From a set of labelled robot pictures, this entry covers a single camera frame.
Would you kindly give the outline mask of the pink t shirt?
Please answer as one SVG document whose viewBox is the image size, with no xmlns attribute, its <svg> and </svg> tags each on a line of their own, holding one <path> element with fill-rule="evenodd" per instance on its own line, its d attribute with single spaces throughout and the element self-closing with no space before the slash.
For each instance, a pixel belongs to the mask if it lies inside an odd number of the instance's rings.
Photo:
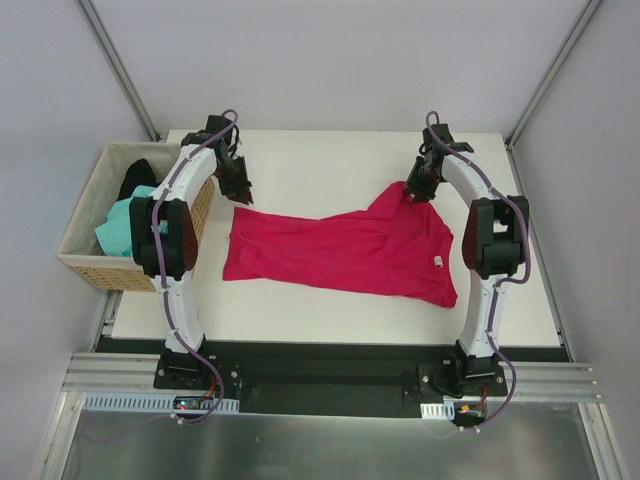
<svg viewBox="0 0 640 480">
<path fill-rule="evenodd" d="M 234 212 L 222 278 L 421 300 L 455 307 L 454 235 L 430 203 L 415 203 L 401 181 L 365 210 L 321 219 Z"/>
</svg>

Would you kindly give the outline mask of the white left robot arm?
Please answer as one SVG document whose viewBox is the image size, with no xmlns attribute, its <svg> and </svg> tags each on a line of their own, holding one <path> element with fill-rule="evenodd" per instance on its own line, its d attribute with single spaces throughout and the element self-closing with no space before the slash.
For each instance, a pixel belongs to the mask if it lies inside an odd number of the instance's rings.
<svg viewBox="0 0 640 480">
<path fill-rule="evenodd" d="M 230 201 L 253 203 L 245 159 L 237 154 L 238 113 L 211 115 L 204 129 L 185 136 L 158 187 L 129 206 L 132 257 L 160 295 L 168 324 L 166 348 L 193 354 L 204 341 L 192 289 L 199 241 L 191 209 L 211 178 Z"/>
</svg>

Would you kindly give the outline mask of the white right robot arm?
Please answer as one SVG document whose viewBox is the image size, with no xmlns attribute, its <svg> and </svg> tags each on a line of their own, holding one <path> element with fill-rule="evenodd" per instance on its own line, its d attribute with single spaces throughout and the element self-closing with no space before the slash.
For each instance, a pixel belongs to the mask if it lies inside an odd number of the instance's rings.
<svg viewBox="0 0 640 480">
<path fill-rule="evenodd" d="M 526 283 L 531 274 L 529 203 L 500 192 L 476 162 L 474 149 L 455 141 L 446 123 L 428 121 L 404 196 L 428 203 L 442 183 L 468 207 L 461 252 L 471 289 L 458 344 L 468 358 L 490 358 L 498 351 L 506 288 Z"/>
</svg>

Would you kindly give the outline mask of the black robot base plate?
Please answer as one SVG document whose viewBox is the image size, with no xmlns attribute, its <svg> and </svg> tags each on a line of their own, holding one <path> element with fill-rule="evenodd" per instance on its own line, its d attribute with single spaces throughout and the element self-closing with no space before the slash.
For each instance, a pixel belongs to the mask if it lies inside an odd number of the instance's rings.
<svg viewBox="0 0 640 480">
<path fill-rule="evenodd" d="M 153 386 L 216 393 L 243 413 L 380 418 L 416 418 L 446 397 L 507 396 L 497 356 L 424 345 L 207 341 L 197 357 L 163 350 Z"/>
</svg>

